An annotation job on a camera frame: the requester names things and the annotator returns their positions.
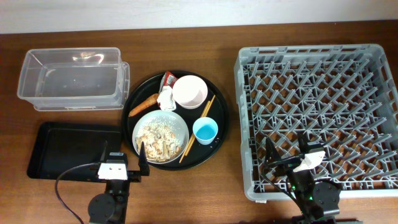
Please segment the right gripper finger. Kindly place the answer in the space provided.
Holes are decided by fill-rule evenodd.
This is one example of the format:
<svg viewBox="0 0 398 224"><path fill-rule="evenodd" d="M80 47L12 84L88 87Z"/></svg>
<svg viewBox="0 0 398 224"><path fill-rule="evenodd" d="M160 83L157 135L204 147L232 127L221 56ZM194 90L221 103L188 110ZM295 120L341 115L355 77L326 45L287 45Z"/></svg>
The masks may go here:
<svg viewBox="0 0 398 224"><path fill-rule="evenodd" d="M281 160L280 154L275 148L273 141L269 137L266 137L265 150L267 165L271 164L272 162L277 162Z"/></svg>
<svg viewBox="0 0 398 224"><path fill-rule="evenodd" d="M299 149L310 149L310 141L308 138L304 135L304 133L298 133L298 144L299 144Z"/></svg>

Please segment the grey plate with food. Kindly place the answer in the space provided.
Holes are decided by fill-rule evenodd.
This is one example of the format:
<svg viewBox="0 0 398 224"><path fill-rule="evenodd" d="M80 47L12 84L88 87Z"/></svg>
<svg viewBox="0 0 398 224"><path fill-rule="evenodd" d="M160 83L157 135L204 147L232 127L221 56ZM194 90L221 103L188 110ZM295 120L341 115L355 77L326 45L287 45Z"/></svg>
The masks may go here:
<svg viewBox="0 0 398 224"><path fill-rule="evenodd" d="M184 119L178 115L177 113L174 112L166 112L166 111L162 111L162 110L155 110L155 111L151 111L147 114L145 114L142 118L140 118L138 120L138 122L136 123L133 132L132 132L132 145L134 147L134 150L137 153L137 145L135 142L135 137L138 133L139 128L143 127L143 125L147 124L147 123L151 123L153 121L160 121L160 122L166 122L167 124L169 124L173 131L175 132L175 134L177 134L177 139L180 140L182 142L182 151L181 153L174 159L172 159L171 161L168 162L151 162L148 161L152 164L168 164L171 163L172 161L176 160L178 157L180 157L182 155L182 152L186 149L187 144L189 142L190 139L190 135L189 135L189 131L188 131L188 126L186 124L186 122L184 121Z"/></svg>

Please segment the wooden chopstick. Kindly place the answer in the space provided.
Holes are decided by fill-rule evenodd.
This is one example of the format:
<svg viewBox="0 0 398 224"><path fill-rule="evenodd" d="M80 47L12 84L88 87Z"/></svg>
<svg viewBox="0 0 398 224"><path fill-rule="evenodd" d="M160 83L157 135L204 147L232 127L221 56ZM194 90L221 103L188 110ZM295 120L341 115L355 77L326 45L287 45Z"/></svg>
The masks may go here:
<svg viewBox="0 0 398 224"><path fill-rule="evenodd" d="M202 114L200 116L201 118L205 116L206 112L208 111L208 108L210 107L210 103L211 103L211 101L207 102L207 104L205 106L205 109L203 110L203 112L202 112ZM191 148L191 146L192 146L192 144L194 142L194 138L195 138L194 134L192 133L192 135L190 136L188 145L187 145L186 149L184 150L184 152L183 152L183 154L182 154L182 156L181 156L181 158L179 160L179 163L181 163L183 161L183 158L188 154L188 152L189 152L189 150L190 150L190 148Z"/></svg>
<svg viewBox="0 0 398 224"><path fill-rule="evenodd" d="M205 106L205 109L202 111L202 114L200 116L201 118L205 117L208 114L208 111L210 110L214 100L215 100L215 95L212 97L212 99L210 101L207 102L207 104ZM184 152L183 152L183 154L182 154L182 156L181 156L181 158L179 160L179 163L181 163L183 161L183 158L188 155L188 153L190 152L190 149L191 149L194 141L195 141L195 135L192 133L192 135L190 136L188 145L187 145L186 149L184 150Z"/></svg>

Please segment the orange carrot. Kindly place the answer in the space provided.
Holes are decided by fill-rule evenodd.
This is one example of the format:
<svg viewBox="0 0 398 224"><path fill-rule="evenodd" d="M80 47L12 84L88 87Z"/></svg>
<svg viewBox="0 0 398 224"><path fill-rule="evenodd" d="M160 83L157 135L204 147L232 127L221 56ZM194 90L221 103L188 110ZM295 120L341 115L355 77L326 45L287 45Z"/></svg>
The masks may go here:
<svg viewBox="0 0 398 224"><path fill-rule="evenodd" d="M155 93L153 95L151 95L150 97L148 97L146 100L144 100L141 104L137 105L135 108L133 108L128 116L129 117L133 117L137 114L139 114L140 112L144 111L145 109L147 109L150 106L153 106L155 104L157 104L157 99L159 97L158 93Z"/></svg>

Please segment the light blue cup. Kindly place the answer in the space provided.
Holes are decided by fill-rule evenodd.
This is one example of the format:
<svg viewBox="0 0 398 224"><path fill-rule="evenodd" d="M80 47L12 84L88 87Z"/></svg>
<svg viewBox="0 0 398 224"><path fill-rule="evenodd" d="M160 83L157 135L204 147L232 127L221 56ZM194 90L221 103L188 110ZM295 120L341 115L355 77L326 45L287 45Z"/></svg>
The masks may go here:
<svg viewBox="0 0 398 224"><path fill-rule="evenodd" d="M198 118L193 124L193 133L200 144L209 145L218 134L218 125L212 118Z"/></svg>

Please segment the white napkin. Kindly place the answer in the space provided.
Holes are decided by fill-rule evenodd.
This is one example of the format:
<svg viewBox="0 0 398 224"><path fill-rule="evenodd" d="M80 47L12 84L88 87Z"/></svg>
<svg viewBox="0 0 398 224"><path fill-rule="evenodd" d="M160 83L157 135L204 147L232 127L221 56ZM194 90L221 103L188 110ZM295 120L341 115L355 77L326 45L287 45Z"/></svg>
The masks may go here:
<svg viewBox="0 0 398 224"><path fill-rule="evenodd" d="M175 100L172 94L172 87L163 86L157 98L157 103L162 111L173 111L177 109Z"/></svg>

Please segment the white pink bowl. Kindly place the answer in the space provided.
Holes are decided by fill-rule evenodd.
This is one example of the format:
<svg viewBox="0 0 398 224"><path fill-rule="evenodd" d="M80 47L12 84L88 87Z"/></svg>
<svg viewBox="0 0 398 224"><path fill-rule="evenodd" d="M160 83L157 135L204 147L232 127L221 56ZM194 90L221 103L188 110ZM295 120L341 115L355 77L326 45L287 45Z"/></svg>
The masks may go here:
<svg viewBox="0 0 398 224"><path fill-rule="evenodd" d="M208 96L205 81L195 75L179 78L172 87L173 98L181 107L192 110L198 108Z"/></svg>

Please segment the red snack wrapper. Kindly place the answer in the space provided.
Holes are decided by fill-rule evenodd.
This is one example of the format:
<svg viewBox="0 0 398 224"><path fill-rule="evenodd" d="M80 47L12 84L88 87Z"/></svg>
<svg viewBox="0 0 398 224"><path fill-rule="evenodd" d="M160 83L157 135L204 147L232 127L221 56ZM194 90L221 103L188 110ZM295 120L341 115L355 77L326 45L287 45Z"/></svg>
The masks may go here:
<svg viewBox="0 0 398 224"><path fill-rule="evenodd" d="M173 88L177 80L178 78L173 73L171 73L170 71L166 71L160 82L159 93L162 92L164 86L169 86Z"/></svg>

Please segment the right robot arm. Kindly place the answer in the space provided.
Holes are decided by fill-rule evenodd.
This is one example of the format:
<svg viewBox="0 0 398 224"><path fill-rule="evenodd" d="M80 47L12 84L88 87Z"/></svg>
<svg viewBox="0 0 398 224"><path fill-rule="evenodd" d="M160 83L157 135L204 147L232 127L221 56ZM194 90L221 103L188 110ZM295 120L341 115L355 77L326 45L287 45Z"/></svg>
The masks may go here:
<svg viewBox="0 0 398 224"><path fill-rule="evenodd" d="M266 137L264 179L300 209L301 215L293 217L292 223L336 223L341 187L330 180L315 180L311 173L322 163L325 148L301 134L298 146L298 154L282 158L271 138Z"/></svg>

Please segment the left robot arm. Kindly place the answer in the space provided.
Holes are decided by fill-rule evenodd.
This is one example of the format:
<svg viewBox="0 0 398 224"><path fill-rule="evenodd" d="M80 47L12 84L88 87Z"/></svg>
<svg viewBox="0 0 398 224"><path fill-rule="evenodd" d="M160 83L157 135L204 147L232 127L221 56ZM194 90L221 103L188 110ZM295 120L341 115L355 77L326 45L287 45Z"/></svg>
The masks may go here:
<svg viewBox="0 0 398 224"><path fill-rule="evenodd" d="M127 155L110 152L99 164L97 176L106 182L104 193L98 194L88 205L90 223L124 223L126 221L130 183L140 182L150 174L144 143L140 146L139 170L127 170Z"/></svg>

